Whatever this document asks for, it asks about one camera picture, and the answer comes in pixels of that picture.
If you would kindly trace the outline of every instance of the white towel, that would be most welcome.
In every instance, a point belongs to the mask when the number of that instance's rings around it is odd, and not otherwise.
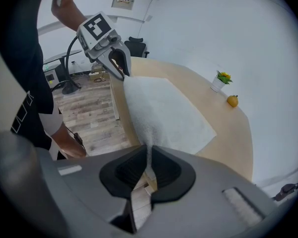
[[[196,154],[216,136],[197,108],[165,78],[125,76],[124,91],[138,139],[148,147],[149,173],[153,145]]]

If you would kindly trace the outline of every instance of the person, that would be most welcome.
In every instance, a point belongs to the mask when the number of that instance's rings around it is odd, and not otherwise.
[[[70,157],[85,157],[85,149],[70,136],[63,123],[62,113],[43,72],[43,54],[37,31],[40,3],[41,0],[17,0],[0,34],[1,56],[27,93],[11,131],[27,138],[35,147],[49,150],[54,160],[67,157],[55,143]],[[74,31],[86,20],[73,0],[61,0],[60,6],[57,0],[52,0],[51,11]]]

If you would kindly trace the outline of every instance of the wooden floor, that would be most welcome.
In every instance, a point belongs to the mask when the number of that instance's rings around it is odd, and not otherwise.
[[[53,92],[63,114],[65,125],[78,132],[89,156],[105,154],[130,147],[119,120],[115,120],[109,80],[94,83],[88,77],[74,78],[82,88],[63,95],[62,89]],[[132,207],[137,229],[151,213],[148,185],[142,178],[132,192]]]

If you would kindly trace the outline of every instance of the floor plank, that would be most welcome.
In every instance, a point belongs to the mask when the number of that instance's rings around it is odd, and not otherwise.
[[[68,95],[53,92],[65,125],[79,133],[87,154],[104,154],[130,147],[119,120],[115,120],[109,80],[95,83],[87,77],[75,78],[81,89]]]

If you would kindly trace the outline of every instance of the chair headrest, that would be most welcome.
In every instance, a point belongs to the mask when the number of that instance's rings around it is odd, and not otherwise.
[[[131,41],[131,42],[143,42],[144,39],[143,38],[137,39],[137,38],[129,37],[129,41]]]

